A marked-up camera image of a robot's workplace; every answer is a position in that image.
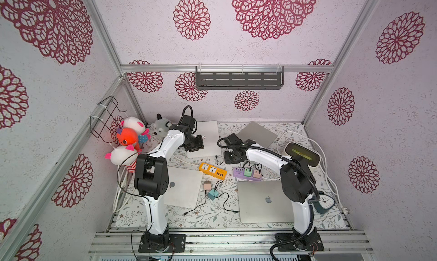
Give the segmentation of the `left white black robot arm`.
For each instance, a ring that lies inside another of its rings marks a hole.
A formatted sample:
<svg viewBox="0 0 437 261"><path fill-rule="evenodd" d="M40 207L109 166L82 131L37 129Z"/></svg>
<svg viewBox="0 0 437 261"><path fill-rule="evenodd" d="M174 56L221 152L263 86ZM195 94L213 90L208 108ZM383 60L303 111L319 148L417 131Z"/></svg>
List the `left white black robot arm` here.
<svg viewBox="0 0 437 261"><path fill-rule="evenodd" d="M134 187L137 197L142 197L146 207L147 230L142 234L138 251L175 251L171 243L164 194L170 184L167 160L179 147L195 152L204 148L203 137L194 136L197 122L192 115L181 116L180 121L170 127L160 145L150 152L142 152L136 159Z"/></svg>

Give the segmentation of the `teal charger plug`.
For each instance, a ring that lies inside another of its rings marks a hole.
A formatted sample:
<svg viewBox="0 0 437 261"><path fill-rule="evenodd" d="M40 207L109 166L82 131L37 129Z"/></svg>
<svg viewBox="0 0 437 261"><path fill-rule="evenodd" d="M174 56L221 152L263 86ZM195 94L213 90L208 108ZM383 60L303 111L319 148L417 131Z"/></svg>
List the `teal charger plug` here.
<svg viewBox="0 0 437 261"><path fill-rule="evenodd" d="M215 199L217 199L218 197L220 197L220 193L217 192L217 191L214 190L214 189L211 189L211 190L207 193L207 197L208 197L210 200L214 201Z"/></svg>

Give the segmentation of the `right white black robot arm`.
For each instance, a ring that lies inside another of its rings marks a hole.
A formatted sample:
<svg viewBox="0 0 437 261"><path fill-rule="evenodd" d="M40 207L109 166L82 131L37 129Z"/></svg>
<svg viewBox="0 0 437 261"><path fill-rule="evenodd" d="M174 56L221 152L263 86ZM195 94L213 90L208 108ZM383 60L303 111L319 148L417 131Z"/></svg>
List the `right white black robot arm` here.
<svg viewBox="0 0 437 261"><path fill-rule="evenodd" d="M275 249L295 247L297 250L323 249L320 235L314 225L314 203L320 199L316 181L308 165L264 148L253 140L242 141L236 134L220 138L217 146L226 149L226 164L252 161L280 175L284 195L291 201L294 225L291 232L276 234L276 243L270 247L270 256L277 261Z"/></svg>

